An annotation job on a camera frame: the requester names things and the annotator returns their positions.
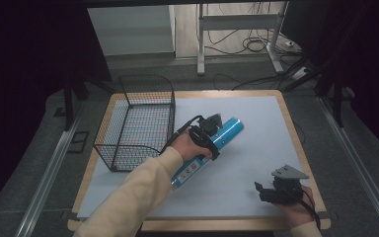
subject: hand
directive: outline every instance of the hand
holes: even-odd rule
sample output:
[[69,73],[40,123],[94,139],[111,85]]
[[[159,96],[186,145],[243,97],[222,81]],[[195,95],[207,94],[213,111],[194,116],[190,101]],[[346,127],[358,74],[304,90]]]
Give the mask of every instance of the hand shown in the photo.
[[184,162],[192,159],[196,155],[205,155],[206,157],[211,157],[212,153],[210,150],[204,147],[195,145],[190,139],[190,132],[187,128],[183,133],[181,133],[177,139],[171,144],[183,157]]
[[[303,200],[310,206],[314,206],[312,189],[309,187],[301,186],[301,189],[307,194],[303,195]],[[308,222],[314,221],[312,214],[300,203],[294,205],[275,204],[284,211],[287,218],[288,225],[296,227]]]

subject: wall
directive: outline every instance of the wall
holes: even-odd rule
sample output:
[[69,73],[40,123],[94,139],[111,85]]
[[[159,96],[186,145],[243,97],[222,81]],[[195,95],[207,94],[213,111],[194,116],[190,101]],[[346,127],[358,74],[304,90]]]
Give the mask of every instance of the wall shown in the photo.
[[174,52],[173,7],[88,9],[104,55]]

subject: wire basket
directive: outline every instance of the wire basket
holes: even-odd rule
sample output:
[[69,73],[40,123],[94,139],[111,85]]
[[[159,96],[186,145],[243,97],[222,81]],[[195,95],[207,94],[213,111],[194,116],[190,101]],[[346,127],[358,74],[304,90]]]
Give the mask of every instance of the wire basket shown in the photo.
[[120,76],[94,148],[110,171],[132,171],[156,157],[174,132],[175,94],[157,75]]

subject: blue can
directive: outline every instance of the blue can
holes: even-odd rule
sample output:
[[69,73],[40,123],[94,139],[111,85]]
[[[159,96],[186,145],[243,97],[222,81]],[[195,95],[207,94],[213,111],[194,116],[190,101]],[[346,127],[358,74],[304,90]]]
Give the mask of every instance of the blue can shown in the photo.
[[226,146],[233,138],[235,138],[239,132],[243,130],[244,126],[242,122],[237,118],[230,118],[227,120],[223,127],[218,129],[217,134],[210,137],[211,141],[221,150]]
[[[237,118],[230,118],[227,120],[222,128],[219,128],[217,133],[210,136],[211,141],[221,150],[225,147],[233,138],[235,138],[242,130],[244,125]],[[178,172],[172,178],[173,190],[183,185],[192,175],[199,171],[210,159],[203,156],[196,156],[191,160],[184,163],[184,165],[178,170]]]

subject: dark curtain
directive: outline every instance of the dark curtain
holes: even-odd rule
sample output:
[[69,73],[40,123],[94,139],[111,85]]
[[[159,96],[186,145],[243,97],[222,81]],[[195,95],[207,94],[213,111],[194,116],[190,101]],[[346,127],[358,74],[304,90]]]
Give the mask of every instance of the dark curtain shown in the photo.
[[0,191],[64,78],[75,88],[111,80],[87,9],[79,2],[0,1]]
[[355,93],[351,105],[379,138],[379,1],[369,5],[345,53],[345,64],[345,86]]

